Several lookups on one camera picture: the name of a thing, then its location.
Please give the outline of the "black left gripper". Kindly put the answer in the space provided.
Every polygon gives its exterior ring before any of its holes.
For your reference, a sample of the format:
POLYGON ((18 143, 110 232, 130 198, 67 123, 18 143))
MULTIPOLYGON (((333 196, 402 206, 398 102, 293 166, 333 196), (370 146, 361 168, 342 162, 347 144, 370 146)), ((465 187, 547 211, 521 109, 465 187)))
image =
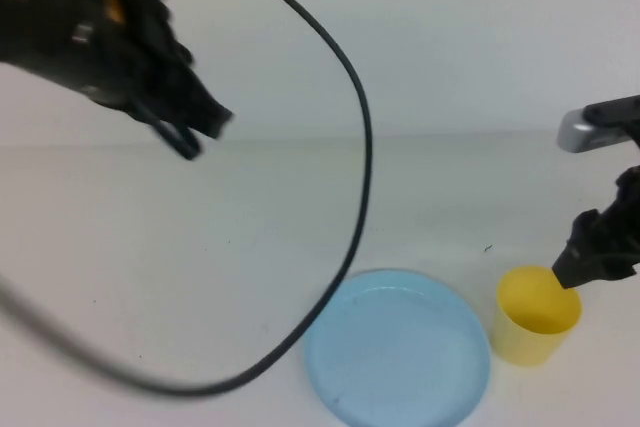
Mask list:
POLYGON ((71 90, 143 121, 189 161, 201 154, 191 129, 221 137, 234 114, 192 70, 163 0, 82 0, 82 8, 85 20, 101 18, 86 44, 69 45, 71 90))

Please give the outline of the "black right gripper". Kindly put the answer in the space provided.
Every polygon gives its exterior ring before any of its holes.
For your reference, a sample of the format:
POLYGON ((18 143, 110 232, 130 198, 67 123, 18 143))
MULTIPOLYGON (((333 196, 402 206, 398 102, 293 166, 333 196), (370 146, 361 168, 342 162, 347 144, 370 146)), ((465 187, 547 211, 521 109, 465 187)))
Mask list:
POLYGON ((563 289, 598 279, 619 281, 636 274, 639 263, 639 167, 623 172, 617 193, 603 211, 583 212, 575 221, 576 240, 566 244, 552 271, 563 289))

